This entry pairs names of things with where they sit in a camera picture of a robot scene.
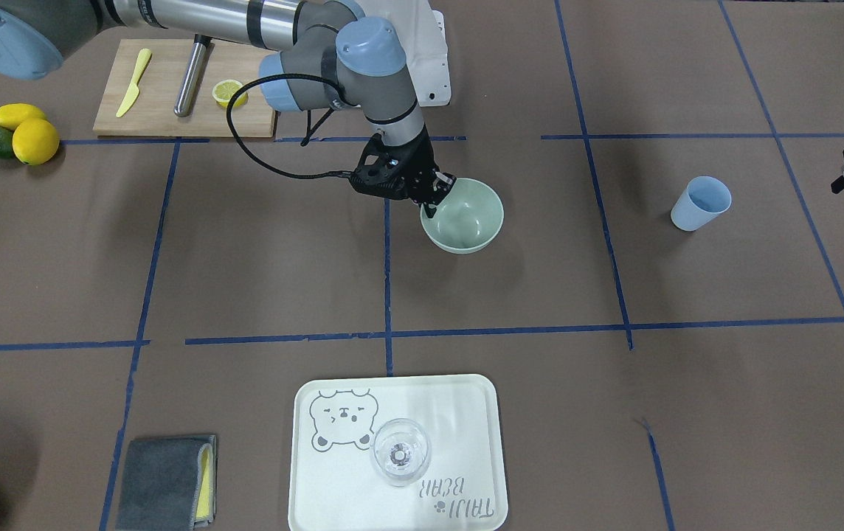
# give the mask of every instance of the light green bowl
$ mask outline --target light green bowl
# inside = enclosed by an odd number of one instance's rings
[[[473,178],[459,178],[429,219],[419,209],[422,229],[439,248],[455,254],[484,249],[500,232],[504,205],[490,186]]]

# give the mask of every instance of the bear drawing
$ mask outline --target bear drawing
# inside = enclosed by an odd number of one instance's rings
[[[314,419],[314,450],[327,451],[334,444],[354,444],[360,450],[368,450],[373,441],[373,420],[379,410],[376,397],[353,390],[334,391],[319,396],[311,403],[311,419]]]

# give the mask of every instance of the blue joint cap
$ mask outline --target blue joint cap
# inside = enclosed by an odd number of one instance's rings
[[[347,6],[347,8],[353,13],[353,16],[357,17],[357,20],[366,16],[366,12],[362,10],[360,4],[356,3],[356,0],[331,0],[331,2],[338,2]]]
[[[261,60],[260,66],[257,68],[257,75],[259,77],[267,77],[267,75],[284,74],[284,65],[281,64],[281,54],[270,54]],[[268,105],[278,112],[300,112],[301,108],[297,107],[297,100],[294,99],[294,94],[291,93],[291,87],[287,80],[269,81],[260,85],[261,94],[264,94],[264,99],[268,101]]]
[[[386,77],[406,65],[406,52],[395,27],[379,17],[351,21],[337,34],[337,57],[357,74]]]
[[[0,9],[0,74],[18,80],[40,80],[62,64],[64,57],[47,37]]]

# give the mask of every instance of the wooden cutting board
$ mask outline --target wooden cutting board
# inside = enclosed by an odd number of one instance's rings
[[[149,48],[153,57],[138,83],[139,97],[123,117],[117,118],[115,114],[130,83],[136,54],[142,48]],[[102,136],[231,137],[226,110],[212,99],[212,87],[221,80],[243,83],[256,80],[261,58],[274,52],[248,44],[213,40],[193,114],[180,118],[173,113],[173,106],[192,53],[193,41],[190,39],[122,40],[94,119],[94,133]],[[274,109],[266,103],[258,87],[251,88],[247,94],[247,103],[232,111],[235,127],[243,137],[270,138],[274,135]]]

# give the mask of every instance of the white tray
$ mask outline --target white tray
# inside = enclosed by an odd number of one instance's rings
[[[372,433],[398,417],[421,424],[432,443],[428,470],[408,487],[385,482],[370,447]],[[493,531],[506,518],[497,391],[487,378],[315,380],[297,391],[291,530]]]

